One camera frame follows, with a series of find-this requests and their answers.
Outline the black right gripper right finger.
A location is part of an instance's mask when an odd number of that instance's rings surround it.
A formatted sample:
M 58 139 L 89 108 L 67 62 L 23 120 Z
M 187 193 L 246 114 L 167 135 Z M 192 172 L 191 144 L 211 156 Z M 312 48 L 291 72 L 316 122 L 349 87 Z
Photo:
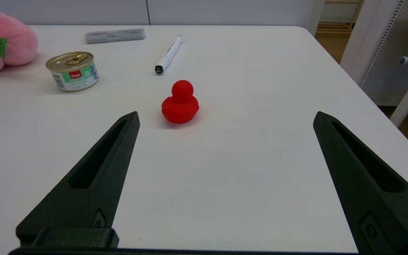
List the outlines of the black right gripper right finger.
M 408 254 L 408 182 L 337 118 L 313 129 L 361 254 Z

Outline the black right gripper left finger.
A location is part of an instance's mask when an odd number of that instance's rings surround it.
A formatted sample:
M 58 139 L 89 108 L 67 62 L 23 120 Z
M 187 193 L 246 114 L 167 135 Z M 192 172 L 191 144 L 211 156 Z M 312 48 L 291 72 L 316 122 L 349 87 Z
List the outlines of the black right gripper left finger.
M 22 247 L 117 247 L 112 223 L 139 128 L 137 112 L 109 128 L 18 224 Z

